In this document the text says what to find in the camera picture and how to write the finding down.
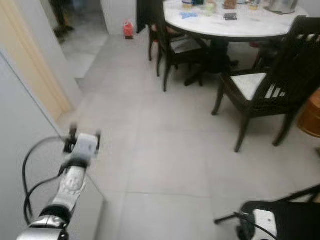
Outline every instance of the cable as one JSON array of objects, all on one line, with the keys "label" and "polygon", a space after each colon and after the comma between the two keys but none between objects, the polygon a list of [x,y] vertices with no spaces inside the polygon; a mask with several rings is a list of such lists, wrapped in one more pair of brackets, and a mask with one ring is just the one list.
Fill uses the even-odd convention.
[{"label": "cable", "polygon": [[65,167],[62,165],[62,167],[60,168],[59,170],[59,173],[57,176],[54,176],[54,177],[51,177],[47,180],[44,180],[44,181],[41,181],[39,182],[38,184],[36,184],[26,195],[25,199],[24,199],[24,204],[23,204],[23,215],[24,215],[24,220],[26,222],[27,225],[30,225],[31,221],[28,217],[28,212],[27,212],[27,209],[28,209],[28,203],[30,203],[30,197],[31,197],[31,194],[38,188],[40,187],[41,185],[43,184],[47,184],[51,181],[54,181],[56,179],[58,179],[64,172],[65,170]]},{"label": "cable", "polygon": [[[29,151],[28,153],[25,155],[24,160],[23,160],[23,165],[22,165],[22,181],[23,181],[23,189],[24,189],[24,194],[25,196],[28,195],[28,186],[27,186],[27,178],[26,178],[26,168],[27,168],[27,162],[28,159],[30,157],[30,155],[33,153],[34,150],[36,150],[38,147],[40,147],[42,144],[51,142],[51,141],[56,141],[56,140],[61,140],[63,142],[66,141],[66,138],[61,137],[61,136],[50,136],[47,138],[42,139],[41,141],[37,142]],[[32,211],[32,207],[31,207],[31,203],[28,200],[28,202],[26,203],[27,207],[29,209],[29,214],[31,215],[31,217],[34,216],[34,213]]]},{"label": "cable", "polygon": [[255,224],[254,222],[250,221],[249,219],[247,219],[244,215],[238,213],[238,212],[234,212],[234,215],[236,215],[237,218],[245,220],[246,222],[250,223],[251,225],[255,226],[257,229],[260,229],[262,231],[264,231],[266,234],[270,235],[273,239],[275,240],[280,240],[279,238],[277,238],[275,235],[273,235],[271,232],[269,232],[268,230],[265,230],[263,227]]}]

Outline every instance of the red object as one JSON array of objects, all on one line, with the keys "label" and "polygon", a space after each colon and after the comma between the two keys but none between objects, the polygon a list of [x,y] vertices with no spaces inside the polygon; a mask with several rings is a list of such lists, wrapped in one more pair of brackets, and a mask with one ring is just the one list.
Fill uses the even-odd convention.
[{"label": "red object", "polygon": [[129,21],[124,22],[123,33],[124,33],[125,39],[133,39],[134,38],[134,25]]}]

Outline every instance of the blue item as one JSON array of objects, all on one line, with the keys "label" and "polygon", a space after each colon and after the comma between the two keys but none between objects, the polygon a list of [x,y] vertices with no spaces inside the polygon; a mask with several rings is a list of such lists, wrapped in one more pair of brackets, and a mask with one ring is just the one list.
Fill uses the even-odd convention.
[{"label": "blue item", "polygon": [[182,19],[198,17],[198,14],[195,12],[180,12],[180,15],[182,16]]}]

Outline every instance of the round table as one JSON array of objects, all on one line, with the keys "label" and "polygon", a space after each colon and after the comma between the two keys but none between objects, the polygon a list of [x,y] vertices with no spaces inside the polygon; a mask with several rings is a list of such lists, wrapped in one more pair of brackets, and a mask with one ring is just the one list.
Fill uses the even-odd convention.
[{"label": "round table", "polygon": [[[224,38],[228,42],[251,42],[285,36],[297,16],[307,16],[307,12],[297,6],[294,13],[279,15],[270,12],[260,4],[258,10],[250,10],[249,5],[236,6],[236,9],[223,9],[217,4],[216,13],[206,16],[204,6],[183,8],[181,0],[166,0],[164,15],[166,22],[180,32],[197,35],[201,38]],[[182,19],[181,12],[197,13],[197,17]],[[224,14],[237,13],[237,20],[226,21]]]}]

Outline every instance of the white chair cushion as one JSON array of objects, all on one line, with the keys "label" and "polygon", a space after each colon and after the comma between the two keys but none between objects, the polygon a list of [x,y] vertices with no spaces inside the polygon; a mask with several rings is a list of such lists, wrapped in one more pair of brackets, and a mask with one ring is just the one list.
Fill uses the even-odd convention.
[{"label": "white chair cushion", "polygon": [[174,51],[174,53],[180,54],[192,50],[201,49],[201,46],[197,43],[196,40],[189,38],[171,42],[171,48]]},{"label": "white chair cushion", "polygon": [[266,73],[256,73],[232,76],[231,78],[238,89],[241,91],[245,99],[251,101],[266,75]]}]

